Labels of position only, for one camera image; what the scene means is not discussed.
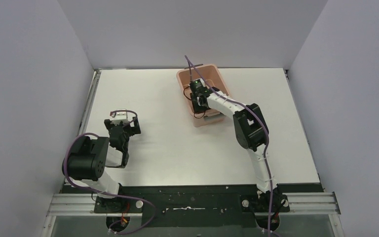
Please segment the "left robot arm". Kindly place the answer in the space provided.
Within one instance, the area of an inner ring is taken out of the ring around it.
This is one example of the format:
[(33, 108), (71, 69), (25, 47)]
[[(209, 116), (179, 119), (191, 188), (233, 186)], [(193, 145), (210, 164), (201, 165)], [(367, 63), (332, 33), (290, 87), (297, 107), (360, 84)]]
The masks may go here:
[(105, 171), (107, 167), (125, 168), (129, 160), (130, 137), (141, 134), (137, 117), (128, 120), (125, 113), (104, 121), (108, 136), (90, 138), (81, 135), (68, 149), (62, 173), (71, 181), (82, 181), (97, 194), (96, 210), (119, 213), (127, 209), (129, 200), (123, 198), (122, 185)]

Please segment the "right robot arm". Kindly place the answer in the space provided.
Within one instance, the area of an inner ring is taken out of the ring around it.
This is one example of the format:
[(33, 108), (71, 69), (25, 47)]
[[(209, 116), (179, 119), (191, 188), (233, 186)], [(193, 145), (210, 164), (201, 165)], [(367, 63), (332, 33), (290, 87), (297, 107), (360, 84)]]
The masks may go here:
[(289, 201), (281, 192), (267, 161), (269, 131), (257, 104), (235, 101), (216, 87), (208, 87), (202, 79), (189, 83), (190, 99), (195, 112), (216, 110), (232, 119), (236, 140), (247, 151), (256, 177), (257, 205), (270, 213), (289, 212)]

